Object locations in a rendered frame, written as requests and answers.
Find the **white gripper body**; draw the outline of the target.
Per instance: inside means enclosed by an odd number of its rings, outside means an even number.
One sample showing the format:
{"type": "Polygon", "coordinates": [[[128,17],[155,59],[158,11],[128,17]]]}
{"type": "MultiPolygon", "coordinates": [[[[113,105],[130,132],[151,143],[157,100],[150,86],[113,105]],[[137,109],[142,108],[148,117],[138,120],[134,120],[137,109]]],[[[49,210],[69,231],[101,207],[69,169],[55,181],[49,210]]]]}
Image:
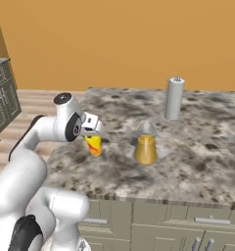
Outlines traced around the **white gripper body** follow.
{"type": "Polygon", "coordinates": [[[83,124],[82,134],[86,136],[104,136],[106,132],[103,123],[98,121],[94,124],[83,124]]]}

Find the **yellow and orange cup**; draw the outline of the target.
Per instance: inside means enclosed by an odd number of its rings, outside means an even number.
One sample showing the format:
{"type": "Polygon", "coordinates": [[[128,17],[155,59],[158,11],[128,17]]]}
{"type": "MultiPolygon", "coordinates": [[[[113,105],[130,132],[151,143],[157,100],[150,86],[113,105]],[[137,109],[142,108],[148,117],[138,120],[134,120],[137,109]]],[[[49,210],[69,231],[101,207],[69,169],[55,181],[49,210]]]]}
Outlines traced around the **yellow and orange cup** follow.
{"type": "Polygon", "coordinates": [[[102,154],[102,137],[101,136],[84,136],[89,151],[93,156],[102,154]]]}

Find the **glass pitcher with yellow drink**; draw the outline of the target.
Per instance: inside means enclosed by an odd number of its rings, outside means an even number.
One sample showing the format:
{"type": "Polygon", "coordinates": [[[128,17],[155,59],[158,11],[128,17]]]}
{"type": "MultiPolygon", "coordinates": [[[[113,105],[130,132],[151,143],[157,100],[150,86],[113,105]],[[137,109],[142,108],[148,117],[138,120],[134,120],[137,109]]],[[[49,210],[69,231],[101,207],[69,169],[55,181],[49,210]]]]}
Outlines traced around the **glass pitcher with yellow drink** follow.
{"type": "Polygon", "coordinates": [[[151,165],[157,159],[157,129],[151,122],[144,122],[136,130],[138,137],[134,150],[134,159],[141,165],[151,165]]]}

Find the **grey paper towel roll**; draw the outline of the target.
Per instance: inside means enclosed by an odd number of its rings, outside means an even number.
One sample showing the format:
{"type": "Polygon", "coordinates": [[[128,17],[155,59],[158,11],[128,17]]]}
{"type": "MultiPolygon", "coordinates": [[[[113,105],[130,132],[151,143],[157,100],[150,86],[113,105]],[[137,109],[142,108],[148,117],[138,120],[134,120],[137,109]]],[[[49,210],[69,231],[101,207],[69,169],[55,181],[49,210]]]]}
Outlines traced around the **grey paper towel roll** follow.
{"type": "Polygon", "coordinates": [[[180,76],[168,80],[164,117],[169,121],[179,119],[184,83],[184,79],[180,76]]]}

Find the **beige drawer front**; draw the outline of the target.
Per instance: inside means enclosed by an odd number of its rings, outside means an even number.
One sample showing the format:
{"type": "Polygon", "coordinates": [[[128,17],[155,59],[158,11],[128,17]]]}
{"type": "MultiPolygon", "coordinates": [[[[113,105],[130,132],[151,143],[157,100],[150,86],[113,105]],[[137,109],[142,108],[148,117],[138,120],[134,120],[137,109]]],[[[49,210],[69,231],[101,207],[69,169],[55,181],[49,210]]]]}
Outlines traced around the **beige drawer front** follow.
{"type": "Polygon", "coordinates": [[[133,206],[133,222],[139,225],[158,226],[165,222],[167,205],[137,202],[133,206]]]}
{"type": "Polygon", "coordinates": [[[80,223],[84,236],[130,239],[132,205],[130,202],[91,200],[88,218],[106,220],[105,224],[80,223]]]}
{"type": "Polygon", "coordinates": [[[207,227],[233,228],[233,224],[225,226],[225,225],[201,224],[201,223],[195,223],[194,221],[194,218],[214,218],[221,220],[229,220],[230,215],[231,211],[226,209],[189,207],[184,224],[186,226],[200,227],[200,228],[207,228],[207,227]]]}

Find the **dark grey appliance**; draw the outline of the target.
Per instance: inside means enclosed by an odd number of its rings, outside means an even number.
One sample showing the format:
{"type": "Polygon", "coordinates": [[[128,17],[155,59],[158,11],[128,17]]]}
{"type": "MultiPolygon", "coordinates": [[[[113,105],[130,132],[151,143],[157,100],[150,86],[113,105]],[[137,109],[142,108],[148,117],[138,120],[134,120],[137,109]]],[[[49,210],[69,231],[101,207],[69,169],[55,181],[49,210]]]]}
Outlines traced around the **dark grey appliance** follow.
{"type": "Polygon", "coordinates": [[[10,59],[0,58],[0,133],[21,113],[10,59]]]}

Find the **beige cupboard door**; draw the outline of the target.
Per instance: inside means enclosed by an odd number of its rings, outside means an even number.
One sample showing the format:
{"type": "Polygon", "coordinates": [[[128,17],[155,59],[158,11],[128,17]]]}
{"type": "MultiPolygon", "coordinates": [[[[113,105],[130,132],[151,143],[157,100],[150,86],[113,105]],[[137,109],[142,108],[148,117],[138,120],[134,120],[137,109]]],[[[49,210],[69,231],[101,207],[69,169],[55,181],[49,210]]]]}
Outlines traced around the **beige cupboard door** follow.
{"type": "Polygon", "coordinates": [[[192,251],[198,229],[172,226],[132,225],[131,251],[192,251]]]}
{"type": "Polygon", "coordinates": [[[207,230],[204,235],[203,247],[200,251],[205,251],[211,238],[214,239],[211,251],[235,251],[235,233],[210,230],[207,230]]]}

